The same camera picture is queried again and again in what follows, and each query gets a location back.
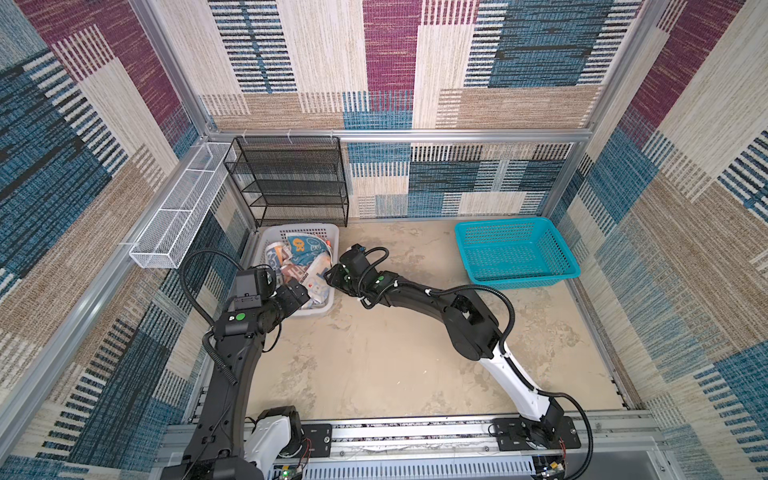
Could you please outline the rabbit print striped towel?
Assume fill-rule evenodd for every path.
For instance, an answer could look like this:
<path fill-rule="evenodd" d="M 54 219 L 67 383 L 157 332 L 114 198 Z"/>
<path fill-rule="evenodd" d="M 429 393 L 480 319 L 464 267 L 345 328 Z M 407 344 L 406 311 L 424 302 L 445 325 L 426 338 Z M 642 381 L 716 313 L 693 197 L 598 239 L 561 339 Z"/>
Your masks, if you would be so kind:
<path fill-rule="evenodd" d="M 291 279 L 297 280 L 308 290 L 310 301 L 302 308 L 304 310 L 325 306 L 330 296 L 324 274 L 331 268 L 331 256 L 323 252 L 316 256 L 308 266 L 300 266 L 291 262 L 286 263 L 280 269 L 285 282 Z"/>

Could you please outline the white plastic laundry basket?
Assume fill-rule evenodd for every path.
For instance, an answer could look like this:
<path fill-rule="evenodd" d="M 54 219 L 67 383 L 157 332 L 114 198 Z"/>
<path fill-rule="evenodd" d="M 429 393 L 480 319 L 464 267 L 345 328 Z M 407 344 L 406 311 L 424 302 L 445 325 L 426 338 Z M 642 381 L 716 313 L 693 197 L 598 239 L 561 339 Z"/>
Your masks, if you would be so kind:
<path fill-rule="evenodd" d="M 310 300 L 295 316 L 317 316 L 330 311 L 334 292 L 323 275 L 338 259 L 339 228 L 333 224 L 304 223 L 272 226 L 259 233 L 255 264 L 267 264 L 279 285 L 296 280 Z"/>

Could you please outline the teal plastic basket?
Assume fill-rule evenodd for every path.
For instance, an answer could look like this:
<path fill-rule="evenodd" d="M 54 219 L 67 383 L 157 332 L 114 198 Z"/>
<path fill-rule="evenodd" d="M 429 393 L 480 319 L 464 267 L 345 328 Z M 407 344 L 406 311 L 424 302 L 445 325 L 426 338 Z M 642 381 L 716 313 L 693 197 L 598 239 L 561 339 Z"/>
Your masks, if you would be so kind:
<path fill-rule="evenodd" d="M 576 257 L 546 218 L 461 222 L 454 233 L 475 284 L 497 290 L 538 288 L 581 275 Z"/>

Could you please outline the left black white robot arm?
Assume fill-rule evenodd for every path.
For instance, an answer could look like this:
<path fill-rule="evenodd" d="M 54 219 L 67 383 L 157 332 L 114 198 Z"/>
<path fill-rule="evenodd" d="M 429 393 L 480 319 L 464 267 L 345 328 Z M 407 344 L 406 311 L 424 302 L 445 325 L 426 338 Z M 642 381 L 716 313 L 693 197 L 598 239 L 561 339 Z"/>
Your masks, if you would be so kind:
<path fill-rule="evenodd" d="M 198 423 L 179 463 L 165 467 L 161 478 L 266 479 L 280 456 L 301 451 L 305 436 L 292 405 L 265 410 L 250 433 L 245 427 L 254 371 L 269 350 L 266 337 L 309 299 L 301 283 L 279 284 L 266 264 L 238 268 L 220 316 L 204 317 L 209 329 L 202 345 L 213 371 Z"/>

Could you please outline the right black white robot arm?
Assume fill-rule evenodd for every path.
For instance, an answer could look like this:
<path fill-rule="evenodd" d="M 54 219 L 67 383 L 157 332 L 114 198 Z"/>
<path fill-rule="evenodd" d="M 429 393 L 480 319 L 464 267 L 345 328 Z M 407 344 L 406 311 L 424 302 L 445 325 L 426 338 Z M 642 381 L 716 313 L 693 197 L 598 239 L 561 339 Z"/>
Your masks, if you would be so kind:
<path fill-rule="evenodd" d="M 507 339 L 516 313 L 506 295 L 477 284 L 438 289 L 392 271 L 379 271 L 377 267 L 388 256 L 383 246 L 367 250 L 355 244 L 323 278 L 330 287 L 359 299 L 367 310 L 378 305 L 404 308 L 442 323 L 453 348 L 465 359 L 480 363 L 517 409 L 515 419 L 494 420 L 488 427 L 498 448 L 556 449 L 557 456 L 536 463 L 533 477 L 581 478 L 594 458 L 590 421 L 573 396 L 542 389 L 513 357 Z"/>

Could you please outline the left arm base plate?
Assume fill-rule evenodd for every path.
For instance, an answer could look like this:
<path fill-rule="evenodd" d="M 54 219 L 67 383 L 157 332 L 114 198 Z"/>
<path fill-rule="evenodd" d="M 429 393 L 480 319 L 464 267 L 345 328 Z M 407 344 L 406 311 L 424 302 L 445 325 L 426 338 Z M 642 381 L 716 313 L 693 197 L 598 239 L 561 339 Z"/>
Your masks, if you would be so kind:
<path fill-rule="evenodd" d="M 279 459 L 296 460 L 328 458 L 331 454 L 333 426 L 330 423 L 305 424 L 298 442 L 292 442 L 279 454 Z"/>

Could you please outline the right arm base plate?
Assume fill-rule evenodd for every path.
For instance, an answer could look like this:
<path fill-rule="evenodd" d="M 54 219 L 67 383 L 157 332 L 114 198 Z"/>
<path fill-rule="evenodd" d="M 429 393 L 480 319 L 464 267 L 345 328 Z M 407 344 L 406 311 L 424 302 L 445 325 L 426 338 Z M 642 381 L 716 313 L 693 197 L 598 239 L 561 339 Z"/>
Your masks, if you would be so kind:
<path fill-rule="evenodd" d="M 547 429 L 538 422 L 520 416 L 495 418 L 488 433 L 496 440 L 500 451 L 579 449 L 582 441 L 571 417 L 564 416 L 554 428 Z"/>

